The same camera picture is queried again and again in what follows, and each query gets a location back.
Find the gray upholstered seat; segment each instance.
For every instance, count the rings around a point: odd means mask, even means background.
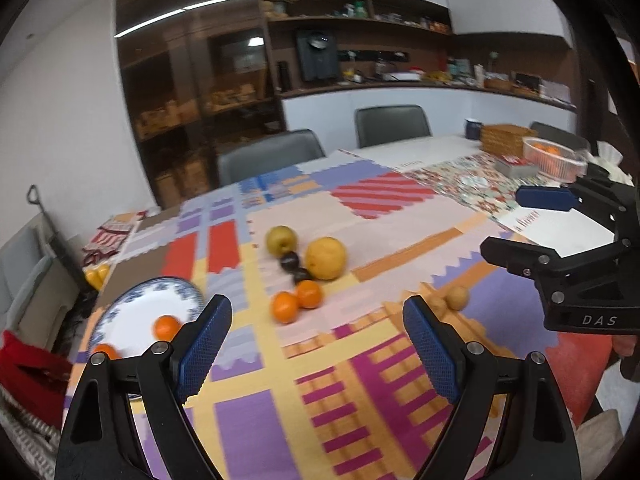
[[[416,105],[361,108],[356,111],[356,129],[359,148],[431,136],[424,110]]]
[[[589,150],[591,147],[589,141],[584,137],[578,137],[571,132],[566,132],[549,124],[533,122],[530,128],[538,133],[540,139],[550,140],[562,146],[568,147],[570,150]]]
[[[322,146],[311,130],[269,136],[218,157],[220,186],[323,156]]]

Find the floral tablecloth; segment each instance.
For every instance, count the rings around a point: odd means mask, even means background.
[[[489,213],[493,218],[518,207],[514,194],[520,186],[549,184],[542,176],[508,178],[494,169],[495,160],[489,153],[478,153],[405,175],[472,209]]]

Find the red cloth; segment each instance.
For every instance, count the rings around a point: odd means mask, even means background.
[[[62,428],[62,410],[71,363],[42,348],[2,333],[0,383],[20,405],[44,423]]]

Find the basket of oranges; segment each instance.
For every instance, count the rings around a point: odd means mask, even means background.
[[[575,182],[587,171],[587,162],[574,150],[538,137],[522,139],[522,155],[540,168],[540,173],[558,182]]]

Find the woven brown basket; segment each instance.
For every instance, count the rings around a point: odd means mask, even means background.
[[[492,155],[522,156],[522,138],[537,137],[529,128],[515,124],[489,124],[482,127],[482,150]]]

